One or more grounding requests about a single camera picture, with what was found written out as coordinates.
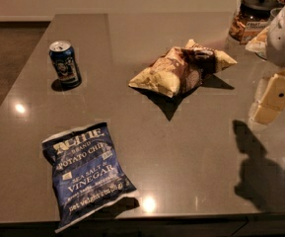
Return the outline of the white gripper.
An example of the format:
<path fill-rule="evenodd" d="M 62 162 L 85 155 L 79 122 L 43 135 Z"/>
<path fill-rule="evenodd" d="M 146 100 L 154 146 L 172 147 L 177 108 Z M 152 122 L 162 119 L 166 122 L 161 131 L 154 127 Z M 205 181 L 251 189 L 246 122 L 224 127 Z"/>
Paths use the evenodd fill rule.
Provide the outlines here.
<path fill-rule="evenodd" d="M 285 67 L 285 6 L 256 37 L 246 44 L 246 50 L 266 54 L 267 60 Z M 285 69 L 262 78 L 256 88 L 249 111 L 252 121 L 268 125 L 285 109 Z"/>

